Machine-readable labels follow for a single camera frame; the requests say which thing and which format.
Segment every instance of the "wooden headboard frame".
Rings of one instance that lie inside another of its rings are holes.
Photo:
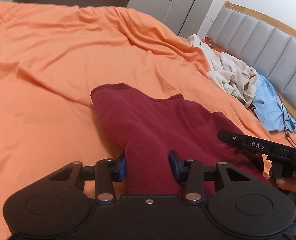
[[[262,14],[260,12],[256,12],[252,9],[246,8],[246,7],[242,7],[240,5],[237,4],[232,4],[229,1],[226,1],[224,3],[223,8],[229,8],[231,10],[237,11],[237,12],[241,12],[243,14],[252,16],[258,20],[261,20],[263,22],[266,22],[272,26],[274,26],[275,28],[287,33],[288,35],[290,35],[291,37],[296,39],[296,30],[289,27],[288,25],[274,19],[271,18],[265,14]],[[219,52],[227,52],[226,50],[224,50],[223,48],[221,48],[220,46],[216,45],[216,44],[211,44],[211,46],[213,47],[213,49],[219,51]],[[280,96],[284,106],[287,108],[287,110],[289,111],[289,113],[296,119],[296,108],[287,100],[287,98],[285,98],[279,91],[277,91],[277,94]]]

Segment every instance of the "white cloth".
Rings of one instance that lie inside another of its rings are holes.
[[[211,68],[211,71],[207,73],[208,77],[248,108],[256,92],[256,70],[227,53],[222,52],[217,57],[212,49],[201,42],[200,38],[195,34],[187,39],[187,43],[203,50]]]

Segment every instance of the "orange bedsheet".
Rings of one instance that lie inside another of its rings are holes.
[[[182,93],[271,139],[208,69],[199,48],[133,9],[0,2],[0,240],[10,235],[9,195],[71,161],[94,165],[120,153],[92,110],[99,85],[124,82],[153,98]]]

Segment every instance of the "red cloth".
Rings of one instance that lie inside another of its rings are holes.
[[[99,86],[91,92],[91,99],[106,135],[125,149],[130,194],[180,192],[168,162],[170,150],[207,166],[228,162],[268,183],[259,154],[217,138],[220,129],[242,134],[221,112],[210,113],[181,94],[153,99],[125,84]],[[206,182],[205,196],[213,193],[214,183]]]

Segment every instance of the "headboard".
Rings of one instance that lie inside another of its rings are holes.
[[[266,77],[296,119],[296,30],[267,15],[226,1],[207,36]]]

